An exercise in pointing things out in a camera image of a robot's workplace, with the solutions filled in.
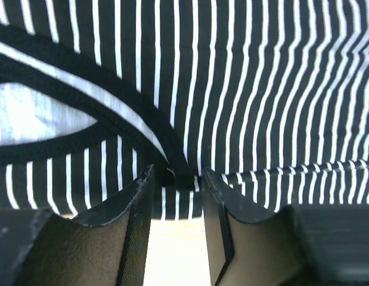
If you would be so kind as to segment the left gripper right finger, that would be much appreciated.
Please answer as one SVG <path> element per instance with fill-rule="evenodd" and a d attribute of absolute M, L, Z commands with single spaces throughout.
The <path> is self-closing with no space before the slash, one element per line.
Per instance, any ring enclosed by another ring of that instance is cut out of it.
<path fill-rule="evenodd" d="M 212 285 L 369 285 L 369 206 L 272 212 L 203 174 Z"/>

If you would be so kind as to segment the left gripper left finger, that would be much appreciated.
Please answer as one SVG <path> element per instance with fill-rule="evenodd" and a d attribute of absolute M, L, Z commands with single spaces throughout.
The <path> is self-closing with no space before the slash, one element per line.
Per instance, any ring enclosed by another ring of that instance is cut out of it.
<path fill-rule="evenodd" d="M 154 187 L 150 165 L 73 219 L 0 210 L 0 285 L 142 285 Z"/>

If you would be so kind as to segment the black white striped tank top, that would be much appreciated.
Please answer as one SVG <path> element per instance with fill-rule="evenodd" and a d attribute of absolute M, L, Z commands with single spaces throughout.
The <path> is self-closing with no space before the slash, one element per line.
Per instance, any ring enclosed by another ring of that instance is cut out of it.
<path fill-rule="evenodd" d="M 369 1 L 0 1 L 0 209 L 88 210 L 156 168 L 273 211 L 369 205 Z"/>

